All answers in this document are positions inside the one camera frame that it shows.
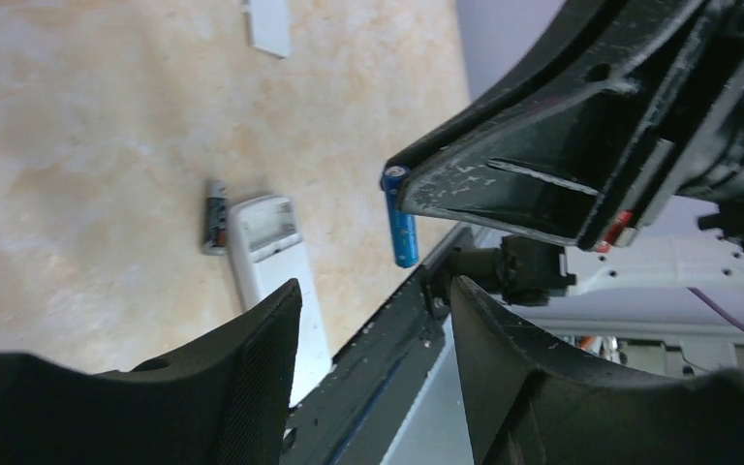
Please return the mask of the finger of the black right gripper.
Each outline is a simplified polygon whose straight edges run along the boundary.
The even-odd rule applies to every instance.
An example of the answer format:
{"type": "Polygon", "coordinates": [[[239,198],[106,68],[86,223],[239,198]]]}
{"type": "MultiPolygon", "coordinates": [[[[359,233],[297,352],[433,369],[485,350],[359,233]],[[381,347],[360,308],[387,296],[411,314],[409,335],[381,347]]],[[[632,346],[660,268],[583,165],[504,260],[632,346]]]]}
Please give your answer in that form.
{"type": "Polygon", "coordinates": [[[558,245],[623,243],[650,226],[674,100],[655,83],[496,91],[396,154],[397,205],[558,245]]]}

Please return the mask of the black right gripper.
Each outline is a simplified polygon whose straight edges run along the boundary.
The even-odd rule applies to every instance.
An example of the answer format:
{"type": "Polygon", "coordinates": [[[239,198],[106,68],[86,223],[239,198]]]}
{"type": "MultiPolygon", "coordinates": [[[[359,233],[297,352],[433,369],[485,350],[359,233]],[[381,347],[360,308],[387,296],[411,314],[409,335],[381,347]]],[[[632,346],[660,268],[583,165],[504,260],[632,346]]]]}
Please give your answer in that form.
{"type": "Polygon", "coordinates": [[[567,1],[496,84],[385,166],[415,169],[457,143],[485,138],[500,113],[572,66],[583,73],[589,66],[580,59],[609,51],[635,59],[652,53],[626,74],[635,95],[604,107],[603,117],[631,116],[635,125],[602,131],[596,169],[604,179],[577,246],[627,246],[678,196],[714,203],[698,228],[744,251],[743,1],[567,1]],[[652,52],[664,34],[672,36],[652,52]]]}

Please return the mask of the white battery cover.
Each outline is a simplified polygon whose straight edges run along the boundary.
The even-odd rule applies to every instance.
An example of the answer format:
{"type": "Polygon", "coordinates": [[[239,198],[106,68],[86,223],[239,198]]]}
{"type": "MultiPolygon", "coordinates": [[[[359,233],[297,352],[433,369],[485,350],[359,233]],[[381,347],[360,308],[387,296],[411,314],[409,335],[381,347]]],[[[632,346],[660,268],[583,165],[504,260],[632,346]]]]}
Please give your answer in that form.
{"type": "Polygon", "coordinates": [[[291,17],[287,0],[245,0],[249,42],[253,48],[285,59],[292,54],[291,17]]]}

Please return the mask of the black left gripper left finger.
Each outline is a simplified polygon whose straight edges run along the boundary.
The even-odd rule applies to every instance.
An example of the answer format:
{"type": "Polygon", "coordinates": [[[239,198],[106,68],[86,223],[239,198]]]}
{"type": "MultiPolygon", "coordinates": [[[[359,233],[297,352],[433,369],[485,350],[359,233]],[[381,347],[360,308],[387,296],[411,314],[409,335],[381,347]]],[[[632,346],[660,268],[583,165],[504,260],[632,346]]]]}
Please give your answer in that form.
{"type": "Polygon", "coordinates": [[[0,354],[0,464],[276,464],[302,297],[253,309],[128,372],[0,354]]]}

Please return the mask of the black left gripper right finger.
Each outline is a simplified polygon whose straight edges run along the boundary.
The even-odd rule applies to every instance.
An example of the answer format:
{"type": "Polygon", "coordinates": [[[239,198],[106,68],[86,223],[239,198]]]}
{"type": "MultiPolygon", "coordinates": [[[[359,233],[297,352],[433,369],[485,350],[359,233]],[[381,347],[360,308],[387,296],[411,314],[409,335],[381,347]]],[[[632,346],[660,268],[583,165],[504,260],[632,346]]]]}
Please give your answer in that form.
{"type": "Polygon", "coordinates": [[[478,464],[744,464],[744,369],[670,378],[590,355],[467,277],[453,339],[478,464]]]}

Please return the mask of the blue AA battery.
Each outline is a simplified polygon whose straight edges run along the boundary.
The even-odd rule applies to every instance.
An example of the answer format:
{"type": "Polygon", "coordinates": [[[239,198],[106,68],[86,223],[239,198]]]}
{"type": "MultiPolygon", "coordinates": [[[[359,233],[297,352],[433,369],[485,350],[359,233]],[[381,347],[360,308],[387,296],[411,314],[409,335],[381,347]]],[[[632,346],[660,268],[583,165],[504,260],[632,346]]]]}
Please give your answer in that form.
{"type": "Polygon", "coordinates": [[[382,189],[387,203],[393,259],[397,266],[410,268],[419,262],[417,224],[413,215],[404,213],[397,206],[397,198],[409,170],[391,166],[382,173],[382,189]]]}

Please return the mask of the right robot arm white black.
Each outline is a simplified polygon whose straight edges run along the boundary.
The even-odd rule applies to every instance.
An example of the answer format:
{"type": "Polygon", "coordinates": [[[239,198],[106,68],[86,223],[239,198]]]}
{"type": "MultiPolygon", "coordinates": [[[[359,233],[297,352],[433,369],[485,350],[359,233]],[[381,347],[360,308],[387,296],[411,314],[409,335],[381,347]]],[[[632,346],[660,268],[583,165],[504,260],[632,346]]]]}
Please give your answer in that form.
{"type": "Polygon", "coordinates": [[[744,295],[744,1],[565,2],[381,183],[393,211],[503,231],[448,272],[508,304],[744,295]]]}

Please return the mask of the white remote control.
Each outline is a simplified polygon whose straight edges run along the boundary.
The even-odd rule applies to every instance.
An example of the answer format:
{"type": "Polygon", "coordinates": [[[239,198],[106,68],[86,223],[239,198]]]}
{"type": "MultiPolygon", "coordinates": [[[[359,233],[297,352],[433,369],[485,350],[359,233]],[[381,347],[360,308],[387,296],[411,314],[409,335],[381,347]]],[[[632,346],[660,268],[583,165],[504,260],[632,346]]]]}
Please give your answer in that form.
{"type": "Polygon", "coordinates": [[[302,308],[289,401],[295,407],[332,369],[326,324],[295,203],[280,195],[237,203],[228,212],[228,234],[228,254],[244,310],[291,279],[300,287],[302,308]]]}

